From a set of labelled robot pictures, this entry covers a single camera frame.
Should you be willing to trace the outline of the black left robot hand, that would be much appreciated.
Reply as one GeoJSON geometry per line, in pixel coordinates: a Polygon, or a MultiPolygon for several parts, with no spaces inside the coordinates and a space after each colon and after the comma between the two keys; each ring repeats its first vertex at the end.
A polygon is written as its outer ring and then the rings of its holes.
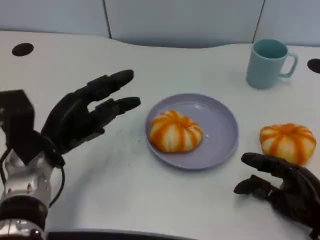
{"type": "Polygon", "coordinates": [[[133,78],[133,70],[122,70],[110,76],[98,77],[86,86],[68,93],[51,110],[41,135],[64,155],[104,134],[104,127],[113,119],[141,104],[140,98],[136,96],[118,100],[109,98],[133,78]]]}

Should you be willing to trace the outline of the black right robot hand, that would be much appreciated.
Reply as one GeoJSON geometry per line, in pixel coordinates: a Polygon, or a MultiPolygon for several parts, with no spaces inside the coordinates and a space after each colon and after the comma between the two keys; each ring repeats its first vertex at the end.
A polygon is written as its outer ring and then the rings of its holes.
{"type": "Polygon", "coordinates": [[[311,229],[309,237],[320,238],[320,180],[307,168],[283,158],[246,152],[241,161],[260,172],[283,180],[280,187],[273,186],[256,175],[236,185],[233,192],[252,195],[268,201],[281,215],[311,229]]]}

